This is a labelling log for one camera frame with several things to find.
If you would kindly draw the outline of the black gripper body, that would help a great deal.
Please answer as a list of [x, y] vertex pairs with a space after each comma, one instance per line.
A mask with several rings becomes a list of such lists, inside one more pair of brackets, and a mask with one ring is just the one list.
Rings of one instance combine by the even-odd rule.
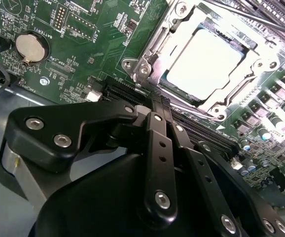
[[175, 172], [178, 215], [156, 229], [143, 210], [145, 160], [123, 155], [56, 191], [42, 207], [35, 237], [218, 237], [213, 217], [187, 173]]

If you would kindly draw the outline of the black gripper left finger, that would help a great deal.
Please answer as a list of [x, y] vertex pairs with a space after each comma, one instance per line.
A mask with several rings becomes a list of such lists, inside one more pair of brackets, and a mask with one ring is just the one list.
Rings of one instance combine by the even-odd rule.
[[37, 210], [71, 182], [74, 161], [118, 147], [143, 159], [139, 208], [152, 223], [177, 216], [173, 146], [167, 137], [170, 102], [152, 95], [147, 103], [101, 101], [14, 110], [6, 126], [7, 169]]

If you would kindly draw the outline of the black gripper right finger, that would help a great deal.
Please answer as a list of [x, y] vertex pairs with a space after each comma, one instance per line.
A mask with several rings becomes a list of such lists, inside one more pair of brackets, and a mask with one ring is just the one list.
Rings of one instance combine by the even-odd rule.
[[161, 99], [179, 158], [194, 178], [206, 214], [204, 237], [285, 237], [285, 221], [229, 163], [204, 141], [193, 145]]

